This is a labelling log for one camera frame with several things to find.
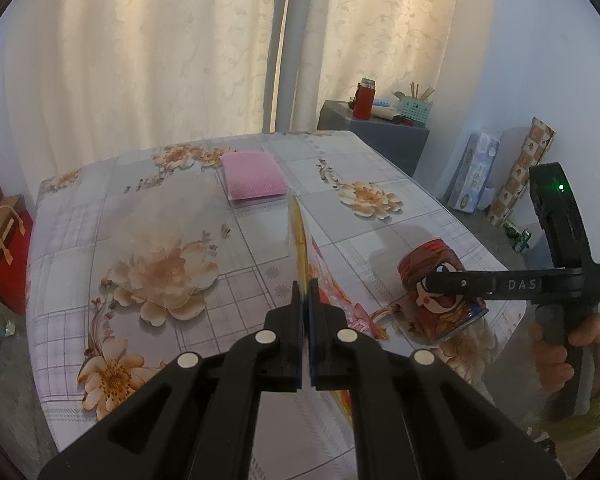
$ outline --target gift bag handle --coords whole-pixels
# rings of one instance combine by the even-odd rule
[[[26,229],[24,228],[24,222],[22,221],[22,218],[20,218],[20,215],[18,213],[16,213],[16,210],[11,207],[8,204],[2,204],[0,206],[0,209],[2,209],[3,207],[7,208],[7,209],[11,209],[11,212],[13,213],[13,215],[16,217],[16,220],[18,221],[18,224],[20,225],[20,234],[24,235],[24,233],[26,233]],[[10,226],[7,226],[7,228],[4,230],[4,237],[7,237],[7,234],[10,231]],[[2,235],[0,234],[0,250],[2,250],[2,252],[4,252],[4,259],[7,261],[7,265],[11,265],[11,263],[13,262],[13,256],[11,256],[11,251],[7,249],[7,247],[4,245],[4,240],[2,239]]]

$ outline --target green basket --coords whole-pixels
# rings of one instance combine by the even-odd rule
[[[431,103],[426,103],[415,97],[404,96],[400,98],[397,107],[402,117],[426,123],[431,111]]]

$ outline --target metal screw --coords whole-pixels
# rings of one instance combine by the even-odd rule
[[[358,339],[358,332],[350,328],[343,328],[342,330],[338,330],[338,339],[343,343],[353,343]]]
[[[276,333],[271,330],[260,330],[256,333],[256,341],[260,344],[266,345],[273,343],[276,340]]]
[[[436,361],[435,355],[429,352],[429,350],[418,350],[413,355],[413,358],[421,365],[432,365]]]
[[[185,352],[178,357],[178,366],[180,368],[193,368],[198,364],[200,358],[193,352]]]

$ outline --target gift bag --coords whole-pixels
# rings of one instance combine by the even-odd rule
[[[27,257],[33,221],[26,211],[19,215],[10,205],[10,218],[0,233],[0,298],[17,314],[24,314],[27,288]]]

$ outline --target pink object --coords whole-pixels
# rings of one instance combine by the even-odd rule
[[[286,193],[285,174],[270,153],[225,153],[222,165],[230,200]]]

